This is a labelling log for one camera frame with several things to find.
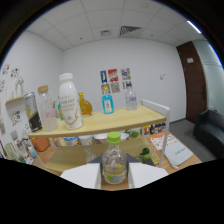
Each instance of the bottle label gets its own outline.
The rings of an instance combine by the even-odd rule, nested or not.
[[[129,101],[136,101],[136,97],[135,96],[130,96]]]
[[[110,100],[105,100],[104,101],[104,106],[105,106],[105,112],[106,113],[112,112],[112,107],[111,107]]]

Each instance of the blue bottle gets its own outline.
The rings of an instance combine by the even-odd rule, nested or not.
[[[103,104],[103,110],[105,114],[112,114],[114,112],[114,104],[113,104],[113,98],[108,93],[108,87],[103,87],[104,95],[102,96],[102,104]]]

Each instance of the wall shelf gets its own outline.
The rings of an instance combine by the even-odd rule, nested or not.
[[[166,117],[150,108],[138,105],[137,110],[128,111],[126,107],[115,109],[113,114],[104,114],[103,111],[93,112],[90,117],[84,117],[84,126],[75,130],[68,130],[65,122],[58,121],[58,128],[51,132],[42,129],[39,132],[30,132],[29,137],[54,138],[73,137],[82,135],[93,135],[107,133],[110,131],[127,130],[143,127],[150,124],[165,121]]]
[[[7,100],[7,101],[5,102],[5,104],[8,104],[8,103],[11,103],[11,102],[14,102],[14,101],[23,99],[23,97],[24,97],[24,96],[18,96],[18,97],[15,97],[15,98],[11,98],[11,99]]]

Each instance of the white bottle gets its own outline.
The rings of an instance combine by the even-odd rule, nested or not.
[[[53,131],[58,127],[55,111],[50,94],[48,93],[48,86],[38,87],[39,93],[39,112],[41,121],[45,131]]]
[[[73,83],[73,75],[71,73],[60,75],[59,82],[59,99],[66,128],[80,128],[84,123],[79,105],[78,92]]]

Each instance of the clear plastic bottle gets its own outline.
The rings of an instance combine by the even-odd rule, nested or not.
[[[39,93],[39,110],[42,124],[45,131],[53,131],[58,127],[52,99],[48,93],[48,86],[38,87]]]
[[[108,133],[107,141],[109,149],[102,156],[104,179],[109,184],[120,184],[124,181],[127,172],[126,154],[119,147],[121,133]]]
[[[128,110],[137,110],[137,99],[135,92],[132,91],[131,82],[127,82],[128,92],[125,94],[126,106]]]
[[[105,114],[112,114],[114,112],[114,103],[112,96],[108,93],[108,87],[103,87],[104,94],[102,96],[103,110]]]

